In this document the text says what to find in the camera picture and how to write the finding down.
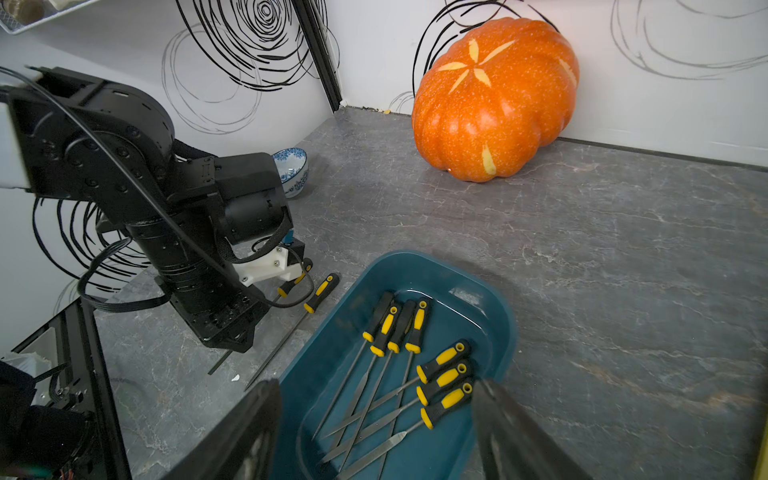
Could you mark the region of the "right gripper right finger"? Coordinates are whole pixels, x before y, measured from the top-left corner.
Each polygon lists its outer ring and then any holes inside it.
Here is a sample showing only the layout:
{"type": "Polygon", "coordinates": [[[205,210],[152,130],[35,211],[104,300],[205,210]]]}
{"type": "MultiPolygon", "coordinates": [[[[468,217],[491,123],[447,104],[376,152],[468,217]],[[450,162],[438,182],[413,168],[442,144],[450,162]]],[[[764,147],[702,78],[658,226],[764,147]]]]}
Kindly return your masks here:
{"type": "Polygon", "coordinates": [[[480,379],[473,388],[472,418],[487,479],[590,477],[500,384],[480,379]]]}

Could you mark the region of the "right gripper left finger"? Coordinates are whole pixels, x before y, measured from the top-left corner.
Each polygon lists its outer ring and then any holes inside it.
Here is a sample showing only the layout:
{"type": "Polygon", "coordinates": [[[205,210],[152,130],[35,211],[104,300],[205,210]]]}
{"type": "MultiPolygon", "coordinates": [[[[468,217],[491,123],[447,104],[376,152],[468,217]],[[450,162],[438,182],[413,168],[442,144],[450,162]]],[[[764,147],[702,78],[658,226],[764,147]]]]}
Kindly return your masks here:
{"type": "Polygon", "coordinates": [[[282,416],[276,379],[256,384],[167,479],[267,479],[282,416]]]}

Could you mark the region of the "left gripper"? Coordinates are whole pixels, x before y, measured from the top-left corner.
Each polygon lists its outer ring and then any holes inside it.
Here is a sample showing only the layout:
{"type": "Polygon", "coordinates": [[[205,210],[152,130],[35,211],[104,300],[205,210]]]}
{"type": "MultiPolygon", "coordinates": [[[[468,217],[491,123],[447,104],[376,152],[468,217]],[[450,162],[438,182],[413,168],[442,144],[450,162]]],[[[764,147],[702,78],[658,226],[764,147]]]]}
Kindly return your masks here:
{"type": "Polygon", "coordinates": [[[295,239],[288,246],[275,247],[256,260],[234,263],[233,268],[245,286],[274,278],[283,281],[294,280],[302,273],[300,263],[303,260],[304,251],[305,244],[295,239]]]}

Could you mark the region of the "black yellow file tool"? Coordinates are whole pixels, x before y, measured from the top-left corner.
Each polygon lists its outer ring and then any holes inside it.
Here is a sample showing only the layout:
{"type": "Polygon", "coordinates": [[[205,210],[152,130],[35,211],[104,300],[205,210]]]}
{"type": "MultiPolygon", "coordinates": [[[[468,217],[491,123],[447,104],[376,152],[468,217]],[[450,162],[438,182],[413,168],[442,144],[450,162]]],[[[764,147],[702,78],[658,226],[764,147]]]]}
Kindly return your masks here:
{"type": "Polygon", "coordinates": [[[279,351],[285,346],[285,344],[288,342],[288,340],[291,338],[294,332],[301,326],[304,320],[307,319],[310,315],[313,315],[319,309],[320,305],[333,292],[333,290],[338,286],[339,283],[340,283],[340,275],[338,273],[332,272],[326,276],[326,278],[320,283],[319,287],[304,303],[303,307],[304,307],[305,313],[300,317],[300,319],[296,322],[296,324],[286,332],[286,334],[279,341],[277,346],[269,353],[266,359],[258,367],[256,372],[248,380],[244,388],[245,392],[247,392],[248,389],[258,380],[259,376],[266,370],[268,365],[272,362],[272,360],[279,353],[279,351]]]}

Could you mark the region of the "teal plastic storage box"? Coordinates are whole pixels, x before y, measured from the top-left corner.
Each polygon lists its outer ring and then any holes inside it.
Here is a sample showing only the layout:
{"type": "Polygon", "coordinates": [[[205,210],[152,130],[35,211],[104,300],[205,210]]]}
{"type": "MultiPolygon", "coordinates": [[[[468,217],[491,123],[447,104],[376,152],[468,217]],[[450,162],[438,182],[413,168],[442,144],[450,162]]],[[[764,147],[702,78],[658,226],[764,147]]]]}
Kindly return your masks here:
{"type": "Polygon", "coordinates": [[[368,382],[358,399],[359,410],[370,397],[404,389],[372,409],[366,425],[397,405],[405,408],[397,420],[397,431],[418,424],[416,369],[460,339],[471,343],[474,378],[503,378],[516,349],[517,324],[511,306],[496,289],[416,251],[394,251],[376,259],[280,378],[283,407],[271,478],[333,479],[339,467],[349,468],[387,439],[391,429],[384,427],[348,448],[353,433],[365,429],[359,423],[350,425],[340,441],[331,434],[344,419],[363,377],[368,382]],[[428,299],[431,310],[420,354],[401,350],[386,362],[375,359],[364,340],[363,330],[385,292],[393,293],[399,303],[428,299]]]}

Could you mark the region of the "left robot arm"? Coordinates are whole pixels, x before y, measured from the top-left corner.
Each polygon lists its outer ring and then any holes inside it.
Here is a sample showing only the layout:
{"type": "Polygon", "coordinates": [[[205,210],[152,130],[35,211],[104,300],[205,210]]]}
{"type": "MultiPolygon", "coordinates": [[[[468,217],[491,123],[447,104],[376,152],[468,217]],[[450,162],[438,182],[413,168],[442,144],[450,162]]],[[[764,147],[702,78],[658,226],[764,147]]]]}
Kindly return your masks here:
{"type": "Polygon", "coordinates": [[[127,313],[170,304],[204,346],[248,351],[273,307],[259,283],[305,270],[273,157],[193,148],[147,93],[62,68],[20,77],[1,100],[31,192],[91,202],[105,229],[121,232],[88,273],[131,243],[156,269],[160,296],[93,307],[127,313]]]}

